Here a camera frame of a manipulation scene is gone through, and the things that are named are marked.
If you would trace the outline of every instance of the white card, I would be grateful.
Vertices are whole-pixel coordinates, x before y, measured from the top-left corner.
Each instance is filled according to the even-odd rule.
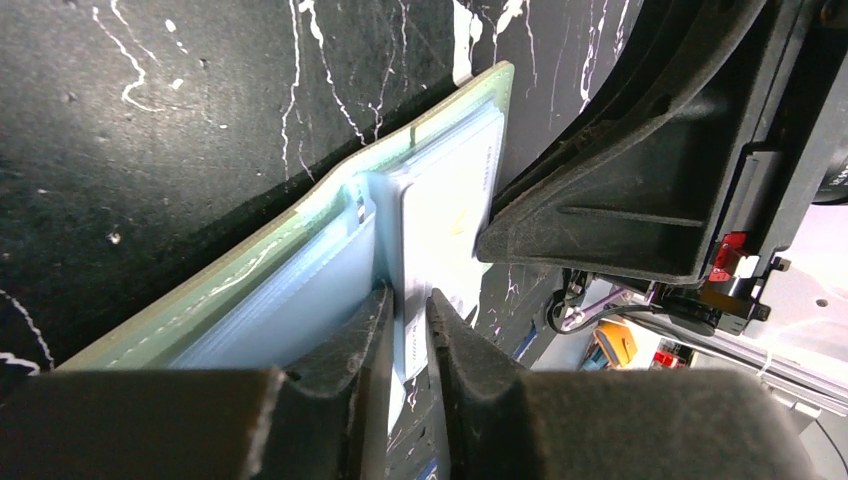
[[[424,306],[434,288],[464,318],[480,297],[482,268],[474,256],[486,224],[503,135],[503,115],[487,115],[446,142],[441,159],[403,192],[404,365],[412,378],[427,365]]]

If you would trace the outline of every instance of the white stitching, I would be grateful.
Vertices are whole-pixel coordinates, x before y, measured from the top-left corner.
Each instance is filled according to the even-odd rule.
[[[322,271],[322,270],[324,270],[324,267],[326,267],[326,266],[327,266],[330,262],[332,262],[334,259],[338,258],[338,256],[339,256],[339,255],[341,255],[341,253],[344,251],[344,249],[345,249],[345,248],[347,248],[347,247],[348,247],[350,244],[352,244],[352,243],[353,243],[353,242],[354,242],[357,238],[359,238],[359,236],[362,234],[362,232],[364,232],[364,231],[366,231],[366,230],[368,229],[368,227],[369,227],[369,225],[370,225],[370,224],[375,223],[375,220],[376,220],[376,215],[372,213],[372,214],[371,214],[371,216],[369,216],[369,217],[365,220],[365,222],[364,222],[364,223],[360,224],[360,225],[356,228],[356,230],[355,230],[355,231],[354,231],[354,232],[353,232],[353,233],[352,233],[349,237],[347,237],[347,238],[344,240],[344,242],[343,242],[341,245],[334,245],[334,246],[332,247],[333,249],[335,249],[335,252],[333,252],[333,253],[329,256],[329,258],[324,259],[324,260],[323,260],[323,261],[322,261],[322,262],[318,265],[318,267],[317,267],[317,268],[315,268],[315,271],[314,271],[314,272],[312,272],[312,273],[311,273],[308,277],[306,277],[305,279],[300,279],[300,280],[298,280],[298,282],[297,282],[296,284],[291,284],[290,286],[291,286],[292,288],[291,288],[291,290],[288,292],[288,294],[286,294],[286,296],[285,296],[285,297],[278,297],[278,300],[277,300],[277,301],[278,301],[278,302],[280,302],[280,303],[287,302],[290,298],[292,298],[293,296],[297,295],[297,294],[298,294],[298,292],[300,292],[300,290],[301,290],[301,289],[303,289],[303,287],[305,287],[305,286],[306,286],[306,284],[307,284],[307,283],[309,283],[309,281],[310,281],[310,280],[312,280],[312,279],[313,279],[316,275],[318,275],[319,273],[321,273],[321,271]],[[240,333],[242,333],[242,336],[236,336],[236,334],[235,334],[234,332],[232,332],[232,330],[233,330],[232,325],[231,325],[231,326],[229,326],[229,327],[226,327],[226,328],[227,328],[227,329],[226,329],[226,330],[224,330],[223,332],[220,332],[220,331],[218,332],[218,333],[224,333],[224,334],[226,334],[226,336],[224,336],[223,338],[218,339],[218,340],[217,340],[217,341],[215,341],[215,342],[212,342],[210,345],[207,345],[205,348],[200,348],[200,352],[201,352],[201,354],[208,355],[208,354],[210,354],[210,353],[212,353],[212,352],[219,352],[219,351],[221,351],[221,350],[223,350],[223,349],[225,349],[225,348],[229,348],[229,347],[231,347],[231,346],[233,345],[233,342],[238,342],[238,341],[240,341],[240,339],[244,336],[244,332],[245,332],[245,330],[246,330],[246,331],[248,332],[248,334],[249,334],[249,333],[254,332],[254,331],[256,330],[256,328],[258,328],[258,326],[257,326],[257,325],[252,325],[250,329],[242,329],[242,331],[240,332]]]
[[[303,224],[302,224],[302,223],[301,223],[301,224],[297,224],[297,225],[295,225],[295,226],[294,226],[294,227],[292,227],[292,228],[293,228],[293,229],[296,229],[296,228],[300,228],[301,226],[303,226]],[[234,285],[237,285],[237,284],[241,283],[241,282],[242,282],[245,278],[249,277],[249,276],[250,276],[250,274],[251,274],[251,273],[253,273],[253,271],[254,271],[254,270],[256,270],[256,268],[259,266],[259,264],[260,264],[260,263],[262,263],[262,260],[265,258],[265,256],[266,256],[266,255],[268,255],[268,252],[270,252],[270,251],[271,251],[274,247],[276,247],[276,246],[277,246],[277,245],[278,245],[281,241],[283,241],[286,237],[288,237],[288,236],[289,236],[289,235],[291,235],[292,233],[293,233],[293,232],[289,231],[289,232],[286,232],[283,236],[276,238],[276,239],[275,239],[273,242],[271,242],[271,243],[270,243],[267,247],[265,247],[265,249],[264,249],[264,250],[262,250],[261,252],[259,252],[259,255],[257,255],[257,256],[255,256],[255,257],[251,258],[250,260],[248,260],[248,261],[247,261],[247,263],[246,263],[246,264],[245,264],[245,265],[241,268],[241,270],[244,270],[245,268],[247,268],[247,272],[245,272],[245,273],[243,273],[243,274],[241,274],[241,273],[237,272],[236,274],[234,274],[234,275],[230,275],[229,277],[225,278],[225,279],[224,279],[224,282],[223,282],[223,283],[221,283],[221,285],[219,285],[219,286],[217,286],[217,287],[213,288],[212,290],[210,290],[210,291],[209,291],[209,293],[207,293],[207,294],[205,294],[205,295],[201,296],[199,299],[197,299],[197,301],[196,301],[196,302],[194,302],[193,304],[191,304],[191,305],[189,305],[188,307],[186,307],[186,309],[185,309],[185,310],[183,310],[183,311],[182,311],[182,313],[180,313],[180,314],[178,314],[178,315],[174,316],[173,318],[171,318],[170,320],[168,320],[168,323],[166,323],[165,325],[162,325],[161,327],[157,328],[157,329],[156,329],[153,333],[151,333],[150,335],[148,335],[148,336],[146,336],[146,337],[142,338],[141,340],[139,340],[139,342],[138,342],[138,343],[136,343],[136,344],[135,344],[135,345],[133,345],[132,347],[128,348],[128,349],[127,349],[124,353],[122,353],[120,356],[118,356],[118,358],[116,358],[116,359],[112,360],[111,362],[109,362],[109,363],[106,365],[106,368],[111,368],[111,367],[113,367],[116,363],[118,363],[118,362],[120,362],[121,360],[123,360],[123,359],[124,359],[127,355],[129,355],[130,353],[134,352],[136,348],[138,348],[138,347],[139,347],[139,346],[141,346],[143,343],[145,343],[145,342],[147,342],[148,340],[150,340],[150,338],[151,338],[151,337],[153,337],[153,336],[155,336],[155,335],[158,335],[158,334],[162,333],[163,331],[165,331],[165,329],[167,329],[167,328],[169,328],[169,327],[179,327],[179,326],[180,326],[180,325],[182,325],[182,323],[183,323],[183,322],[180,322],[180,321],[179,321],[180,319],[182,319],[183,317],[185,317],[186,315],[188,315],[188,314],[189,314],[190,312],[192,312],[193,310],[196,310],[196,309],[200,308],[200,306],[202,306],[202,305],[203,305],[203,304],[204,304],[207,300],[209,300],[210,298],[214,297],[215,295],[217,295],[217,294],[219,294],[219,293],[221,293],[221,292],[223,292],[223,291],[225,291],[225,290],[229,289],[230,287],[232,287],[232,286],[234,286]]]

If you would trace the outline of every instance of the black cable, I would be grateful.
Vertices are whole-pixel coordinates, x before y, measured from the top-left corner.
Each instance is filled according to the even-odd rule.
[[[580,332],[582,330],[586,330],[587,328],[594,326],[598,322],[601,321],[602,318],[610,316],[610,315],[622,315],[625,313],[633,313],[633,312],[650,312],[650,313],[662,313],[662,309],[659,307],[655,307],[653,305],[623,305],[620,307],[612,307],[601,310],[600,312],[592,315],[580,325],[570,328],[568,330],[563,330],[555,323],[548,323],[548,326],[553,329],[556,333],[560,335],[571,335],[573,333]]]
[[[842,451],[839,450],[839,447],[836,446],[836,442],[833,441],[833,438],[830,436],[829,433],[827,433],[827,430],[824,429],[824,426],[822,426],[821,422],[818,419],[816,419],[816,425],[819,426],[824,436],[827,437],[827,441],[829,441],[830,444],[833,445],[833,449],[836,451],[836,454],[839,455],[839,459],[842,460],[842,467],[845,468],[845,474],[848,475],[848,462],[845,461],[845,457],[842,455]]]
[[[563,310],[576,307],[586,297],[589,274],[570,268],[562,269],[562,288],[555,290],[545,306],[545,322],[556,331]]]

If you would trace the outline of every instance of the cable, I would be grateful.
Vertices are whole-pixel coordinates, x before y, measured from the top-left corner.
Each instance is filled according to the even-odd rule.
[[[761,368],[760,371],[757,372],[757,378],[762,378],[763,375],[766,374],[769,367],[771,367],[772,360],[774,360],[774,354],[771,352],[771,349],[768,349],[766,350],[766,361],[763,362],[763,368]]]
[[[830,436],[829,433],[827,433],[827,430],[824,429],[824,426],[822,426],[818,418],[816,419],[816,425],[819,426],[824,436],[827,437],[827,441],[830,442],[831,445],[833,445],[833,449],[836,451],[836,454],[839,456],[839,459],[842,460],[842,467],[845,469],[845,474],[848,475],[848,462],[845,461],[845,457],[842,455],[842,451],[839,450],[838,446],[836,446],[836,442],[833,441],[833,438]]]
[[[591,326],[594,326],[598,322],[601,321],[602,318],[610,316],[610,315],[621,315],[624,313],[633,313],[633,312],[650,312],[650,313],[662,313],[662,309],[659,307],[655,307],[653,305],[623,305],[620,307],[612,307],[606,310],[601,310],[600,312],[592,315],[588,319],[584,320],[583,323],[577,325],[574,328],[569,328],[568,330],[563,330],[558,325],[553,322],[548,322],[548,326],[553,329],[556,333],[560,335],[571,335],[582,330],[585,330]]]
[[[545,323],[554,331],[563,310],[575,308],[583,302],[589,283],[589,274],[570,268],[562,269],[562,288],[554,291],[545,307]]]

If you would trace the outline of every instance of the yellow object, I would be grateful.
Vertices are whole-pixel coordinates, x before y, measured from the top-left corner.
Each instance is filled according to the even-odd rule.
[[[595,341],[601,347],[611,366],[627,366],[639,349],[633,340],[633,333],[624,325],[601,322],[594,332]]]

